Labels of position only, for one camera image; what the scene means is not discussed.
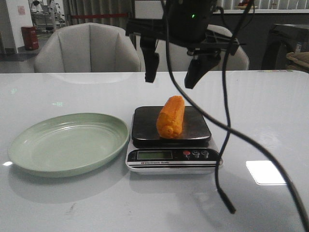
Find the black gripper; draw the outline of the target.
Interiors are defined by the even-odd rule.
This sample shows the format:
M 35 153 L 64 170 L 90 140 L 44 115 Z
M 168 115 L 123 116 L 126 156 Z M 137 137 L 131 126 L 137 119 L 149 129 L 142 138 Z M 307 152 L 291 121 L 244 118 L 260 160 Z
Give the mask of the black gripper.
M 126 36 L 140 36 L 140 48 L 145 63 L 145 81 L 153 83 L 159 65 L 156 41 L 169 41 L 188 49 L 191 60 L 184 85 L 193 89 L 199 80 L 221 60 L 220 52 L 230 49 L 234 55 L 240 44 L 232 36 L 224 36 L 207 29 L 217 10 L 215 0 L 168 0 L 162 19 L 129 19 Z

